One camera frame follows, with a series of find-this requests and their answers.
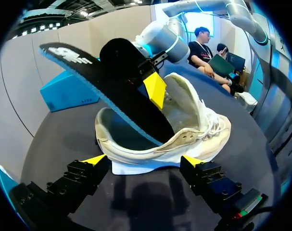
robotic arm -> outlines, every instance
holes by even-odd
[[[139,36],[136,36],[134,45],[137,47],[140,45],[139,50],[146,57],[165,51],[167,59],[177,64],[186,60],[190,54],[185,27],[187,19],[184,14],[222,9],[227,9],[230,21],[247,31],[259,45],[267,44],[267,33],[253,19],[243,0],[181,0],[163,8],[170,17],[167,24],[158,21],[150,23]]]

yellow clamp tip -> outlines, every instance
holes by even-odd
[[[166,88],[165,82],[157,72],[152,73],[143,82],[151,102],[162,110]]]
[[[187,159],[187,161],[189,161],[194,167],[198,164],[200,164],[201,162],[204,162],[203,160],[200,159],[196,159],[194,157],[190,157],[188,155],[183,155],[184,158]]]
[[[99,155],[99,156],[96,156],[96,157],[93,157],[93,158],[90,158],[90,159],[87,159],[87,160],[83,160],[81,162],[88,162],[89,164],[96,165],[105,156],[106,155],[103,154],[103,155]]]

ceiling light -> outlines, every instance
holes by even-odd
[[[80,14],[84,17],[88,16],[88,13],[86,11],[82,11]]]

white logo on insole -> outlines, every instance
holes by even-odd
[[[54,54],[57,54],[59,56],[62,56],[65,60],[73,63],[80,63],[80,64],[92,64],[91,61],[89,61],[86,58],[80,58],[79,54],[68,49],[65,47],[49,47],[49,51],[53,52]]]

shoelace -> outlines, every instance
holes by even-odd
[[[200,134],[198,136],[199,139],[205,139],[205,138],[210,138],[212,136],[215,136],[216,134],[222,132],[223,130],[226,129],[226,125],[225,122],[223,120],[220,120],[220,118],[218,117],[218,115],[215,113],[215,111],[213,111],[210,108],[207,108],[204,104],[204,101],[201,100],[202,103],[202,107],[203,107],[203,111],[206,113],[206,116],[208,118],[208,128],[207,130]]]

